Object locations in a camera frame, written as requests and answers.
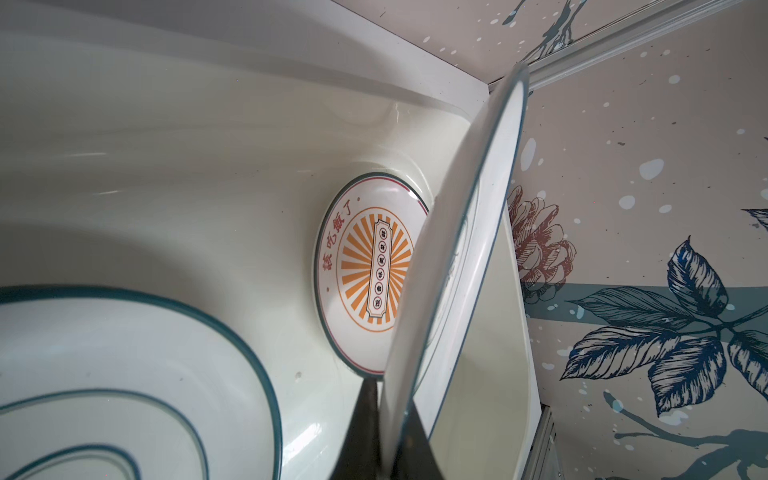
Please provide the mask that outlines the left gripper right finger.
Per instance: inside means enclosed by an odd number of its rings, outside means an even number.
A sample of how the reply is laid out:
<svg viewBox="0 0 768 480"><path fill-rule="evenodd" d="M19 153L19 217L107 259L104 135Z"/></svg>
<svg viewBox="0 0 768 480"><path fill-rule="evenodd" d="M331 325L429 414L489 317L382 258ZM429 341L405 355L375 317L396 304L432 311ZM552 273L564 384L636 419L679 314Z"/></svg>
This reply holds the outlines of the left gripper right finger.
<svg viewBox="0 0 768 480"><path fill-rule="evenodd" d="M395 480L444 479L414 402L409 404L393 465L392 478Z"/></svg>

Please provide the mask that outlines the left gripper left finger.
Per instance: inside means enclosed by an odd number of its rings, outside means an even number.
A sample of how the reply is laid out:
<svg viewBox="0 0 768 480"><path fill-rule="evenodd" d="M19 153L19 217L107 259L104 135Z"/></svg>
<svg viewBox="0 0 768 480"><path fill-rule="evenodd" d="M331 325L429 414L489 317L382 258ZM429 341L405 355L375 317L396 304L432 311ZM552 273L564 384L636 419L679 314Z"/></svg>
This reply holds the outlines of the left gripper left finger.
<svg viewBox="0 0 768 480"><path fill-rule="evenodd" d="M378 383L366 378L330 479L376 479L379 463Z"/></svg>

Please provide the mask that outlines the orange sunburst plate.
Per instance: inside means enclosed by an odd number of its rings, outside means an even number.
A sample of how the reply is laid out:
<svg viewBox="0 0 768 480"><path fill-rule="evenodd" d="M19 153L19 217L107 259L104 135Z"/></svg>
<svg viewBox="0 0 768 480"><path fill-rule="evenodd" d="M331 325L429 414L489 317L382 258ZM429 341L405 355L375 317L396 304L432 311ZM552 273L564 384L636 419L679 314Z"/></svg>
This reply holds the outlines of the orange sunburst plate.
<svg viewBox="0 0 768 480"><path fill-rule="evenodd" d="M360 376L384 374L428 213L417 192L388 173L356 177L325 212L314 252L316 308L334 353Z"/></svg>

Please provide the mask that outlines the white clover plate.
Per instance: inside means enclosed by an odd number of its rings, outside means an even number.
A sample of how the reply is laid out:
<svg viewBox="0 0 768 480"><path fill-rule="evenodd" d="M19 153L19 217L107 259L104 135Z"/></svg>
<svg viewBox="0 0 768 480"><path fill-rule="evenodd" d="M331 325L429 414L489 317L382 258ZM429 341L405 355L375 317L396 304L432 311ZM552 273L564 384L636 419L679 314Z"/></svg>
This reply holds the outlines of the white clover plate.
<svg viewBox="0 0 768 480"><path fill-rule="evenodd" d="M83 286L1 291L5 479L276 479L269 376L184 303Z"/></svg>
<svg viewBox="0 0 768 480"><path fill-rule="evenodd" d="M420 233L383 376L380 471L392 477L433 323L451 307L472 312L502 217L519 147L529 71L516 64L462 140Z"/></svg>

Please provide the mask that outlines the white plastic bin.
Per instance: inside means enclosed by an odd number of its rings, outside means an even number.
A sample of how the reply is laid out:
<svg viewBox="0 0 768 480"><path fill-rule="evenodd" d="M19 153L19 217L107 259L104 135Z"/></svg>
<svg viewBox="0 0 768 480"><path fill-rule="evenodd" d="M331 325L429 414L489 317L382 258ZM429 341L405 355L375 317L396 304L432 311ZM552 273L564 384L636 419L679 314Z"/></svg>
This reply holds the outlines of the white plastic bin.
<svg viewBox="0 0 768 480"><path fill-rule="evenodd" d="M363 377L313 287L318 232L356 177L403 179L429 213L491 93L420 92L412 50L306 6L218 1L1 5L1 291L156 295L230 327L278 401L281 474L327 479ZM509 181L472 312L431 328L413 402L445 479L518 479L540 414Z"/></svg>

